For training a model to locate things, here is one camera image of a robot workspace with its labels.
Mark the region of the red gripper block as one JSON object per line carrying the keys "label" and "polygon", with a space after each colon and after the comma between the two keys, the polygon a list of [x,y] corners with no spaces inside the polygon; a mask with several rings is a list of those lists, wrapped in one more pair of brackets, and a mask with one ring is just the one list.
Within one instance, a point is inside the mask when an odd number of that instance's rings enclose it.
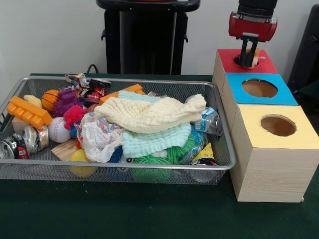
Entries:
{"label": "red gripper block", "polygon": [[[277,29],[277,18],[254,18],[239,14],[231,14],[229,17],[229,35],[241,38],[243,41],[240,66],[255,67],[258,64],[258,41],[270,41]],[[258,35],[258,39],[249,39],[249,34]],[[247,53],[247,43],[251,41],[252,46]]]}

